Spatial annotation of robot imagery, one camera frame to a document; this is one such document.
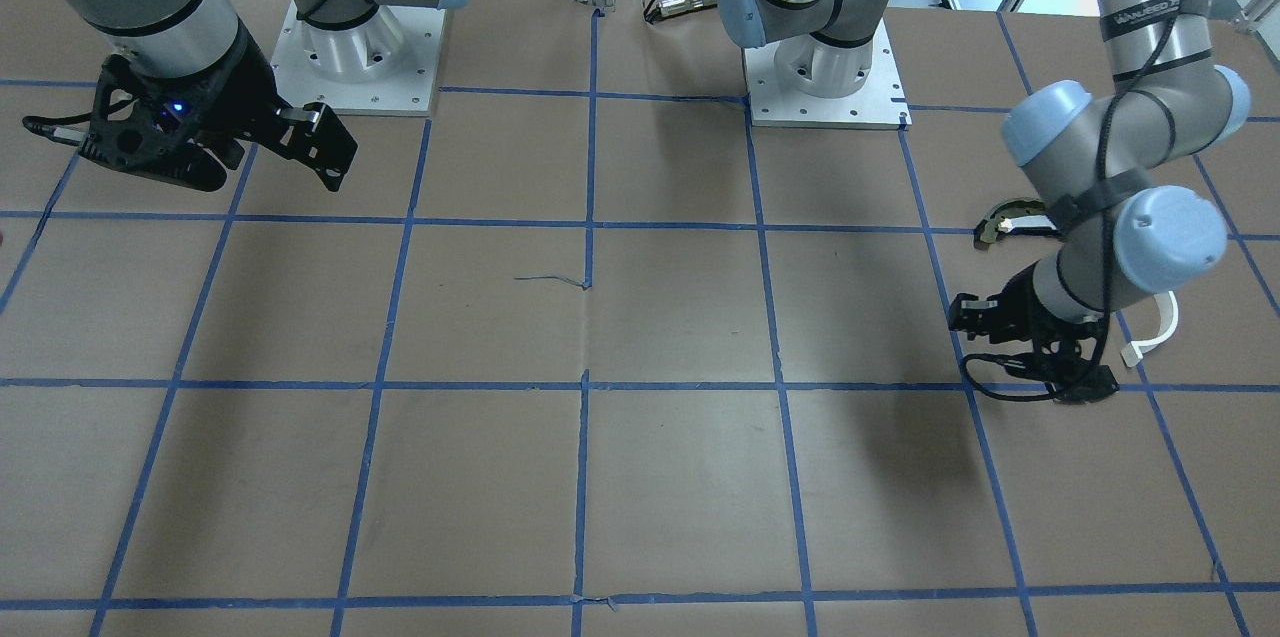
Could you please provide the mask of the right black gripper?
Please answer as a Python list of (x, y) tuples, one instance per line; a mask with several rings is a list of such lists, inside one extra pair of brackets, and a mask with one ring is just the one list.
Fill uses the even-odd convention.
[(229, 52), (196, 75), (154, 78), (123, 55), (101, 68), (78, 155), (125, 175), (212, 192), (239, 168), (241, 141), (297, 160), (339, 191), (357, 142), (321, 101), (292, 107), (244, 26)]

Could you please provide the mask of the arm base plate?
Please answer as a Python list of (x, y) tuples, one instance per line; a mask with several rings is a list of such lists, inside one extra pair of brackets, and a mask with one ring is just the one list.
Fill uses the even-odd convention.
[(744, 50), (742, 67), (756, 127), (897, 130), (913, 123), (884, 20), (855, 49), (801, 35)]
[(429, 116), (447, 17), (383, 5), (365, 26), (326, 31), (298, 19), (291, 3), (270, 58), (278, 93), (340, 116)]

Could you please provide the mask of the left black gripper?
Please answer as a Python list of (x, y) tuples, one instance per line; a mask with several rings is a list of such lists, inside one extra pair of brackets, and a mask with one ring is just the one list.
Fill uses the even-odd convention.
[[(992, 344), (1029, 342), (1030, 350), (1016, 356), (968, 354), (960, 372), (975, 391), (997, 400), (1034, 403), (1053, 400), (1056, 386), (1066, 385), (1105, 365), (1101, 354), (1108, 336), (1108, 324), (1091, 321), (1071, 324), (1057, 318), (1037, 298), (1032, 281), (1033, 269), (1024, 269), (1006, 283), (1002, 292), (979, 299), (970, 292), (960, 292), (948, 306), (948, 327), (965, 333), (973, 340), (987, 336)], [(969, 372), (968, 363), (991, 362), (1005, 368), (1009, 376), (1044, 382), (1051, 388), (1046, 394), (997, 394), (986, 388)]]

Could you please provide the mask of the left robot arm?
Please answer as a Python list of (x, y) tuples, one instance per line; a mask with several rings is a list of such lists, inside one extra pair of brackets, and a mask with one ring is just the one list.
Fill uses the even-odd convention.
[[(845, 98), (870, 68), (888, 0), (717, 0), (741, 49), (777, 43), (785, 81), (817, 98)], [(1117, 390), (1102, 350), (1111, 315), (1180, 289), (1226, 248), (1219, 210), (1152, 173), (1235, 134), (1251, 109), (1236, 72), (1213, 63), (1210, 0), (1097, 0), (1115, 91), (1096, 98), (1059, 81), (1012, 107), (1001, 127), (1018, 168), (1061, 237), (988, 298), (961, 292), (948, 327), (992, 344), (1012, 379), (1042, 382), (1043, 399), (1093, 403)]]

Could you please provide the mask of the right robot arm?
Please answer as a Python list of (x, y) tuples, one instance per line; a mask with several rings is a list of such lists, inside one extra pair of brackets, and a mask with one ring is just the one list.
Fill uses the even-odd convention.
[[(145, 180), (215, 192), (246, 142), (311, 169), (338, 191), (357, 142), (324, 100), (283, 98), (268, 58), (230, 0), (65, 0), (111, 52), (78, 116), (24, 116), (31, 134)], [(468, 0), (293, 0), (305, 54), (332, 81), (376, 78), (401, 58), (396, 6)]]

